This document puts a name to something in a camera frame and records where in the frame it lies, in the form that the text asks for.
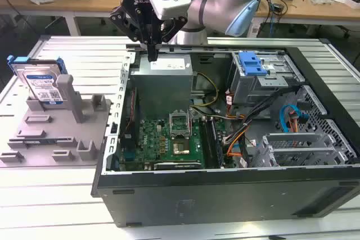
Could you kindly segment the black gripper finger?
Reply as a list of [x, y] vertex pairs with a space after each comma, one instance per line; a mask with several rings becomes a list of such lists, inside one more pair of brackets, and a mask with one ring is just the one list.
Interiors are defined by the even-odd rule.
[[130, 40], [140, 42], [145, 47], [149, 62], [155, 61], [155, 44], [152, 41], [150, 24], [146, 23], [140, 8], [136, 8], [134, 17], [131, 17], [123, 7], [118, 7], [111, 13], [110, 19]]
[[155, 16], [154, 21], [154, 60], [158, 59], [158, 53], [163, 43], [168, 43], [187, 23], [185, 16], [172, 19], [160, 20]]

